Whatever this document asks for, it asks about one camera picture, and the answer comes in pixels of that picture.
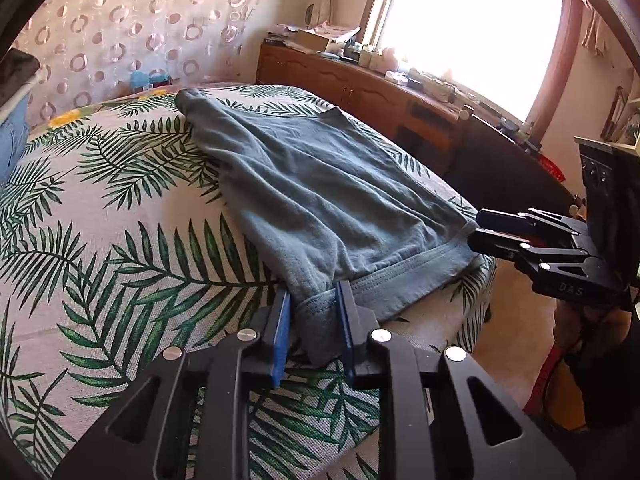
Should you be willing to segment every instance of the floor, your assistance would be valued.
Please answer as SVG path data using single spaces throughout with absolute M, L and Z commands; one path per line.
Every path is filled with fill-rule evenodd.
M 556 300 L 531 290 L 513 264 L 498 261 L 491 321 L 484 324 L 473 356 L 523 407 L 554 342 Z

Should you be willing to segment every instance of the bed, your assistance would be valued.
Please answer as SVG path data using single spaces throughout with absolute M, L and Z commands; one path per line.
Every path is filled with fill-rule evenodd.
M 159 351 L 215 344 L 274 296 L 277 276 L 232 221 L 176 91 L 72 110 L 37 128 L 0 192 L 0 422 L 45 478 Z M 281 116 L 332 106 L 286 86 L 204 91 Z M 423 186 L 475 215 L 417 160 L 350 119 Z M 386 326 L 414 346 L 471 351 L 494 275 L 495 261 L 478 256 Z M 377 392 L 350 390 L 339 361 L 309 368 L 296 345 L 281 389 L 250 399 L 252 478 L 376 478 Z

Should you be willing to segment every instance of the green fern print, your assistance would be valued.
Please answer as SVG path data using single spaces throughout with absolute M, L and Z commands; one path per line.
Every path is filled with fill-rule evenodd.
M 205 93 L 258 114 L 331 107 L 287 86 Z M 390 164 L 475 214 L 417 160 L 350 120 Z M 218 164 L 197 150 L 191 131 L 171 93 L 92 105 L 36 132 L 0 190 L 0 424 L 43 478 L 162 349 L 215 345 L 273 301 L 278 278 L 237 228 Z M 472 348 L 494 273 L 492 259 L 478 258 L 434 294 L 450 302 L 460 330 L 426 348 L 447 340 Z M 410 330 L 428 311 L 409 309 L 391 325 Z M 311 369 L 295 340 L 281 387 L 250 393 L 252 478 L 377 478 L 354 448 L 377 438 L 379 416 L 377 391 L 351 390 L 340 361 Z

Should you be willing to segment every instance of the wooden cabinet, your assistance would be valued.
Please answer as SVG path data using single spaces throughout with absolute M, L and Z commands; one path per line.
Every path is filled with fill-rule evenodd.
M 350 113 L 389 139 L 395 139 L 406 107 L 406 93 L 390 88 L 386 81 L 360 76 L 349 92 Z
M 260 52 L 256 79 L 258 83 L 288 84 L 285 80 L 285 61 L 278 51 L 266 49 Z
M 412 134 L 426 140 L 436 152 L 450 150 L 457 111 L 371 70 L 263 44 L 256 79 L 258 84 L 284 84 L 312 92 L 401 146 L 399 132 L 403 139 Z
M 351 112 L 347 103 L 350 89 L 347 74 L 336 70 L 334 63 L 326 63 L 321 59 L 319 61 L 319 63 L 311 63 L 312 66 L 305 81 L 305 90 Z

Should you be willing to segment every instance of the sheer curtain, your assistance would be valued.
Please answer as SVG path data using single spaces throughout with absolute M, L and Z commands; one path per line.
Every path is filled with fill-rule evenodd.
M 45 71 L 29 124 L 129 94 L 134 70 L 180 84 L 238 80 L 259 1 L 46 0 L 14 42 Z
M 379 47 L 452 78 L 525 120 L 556 41 L 562 0 L 392 0 Z

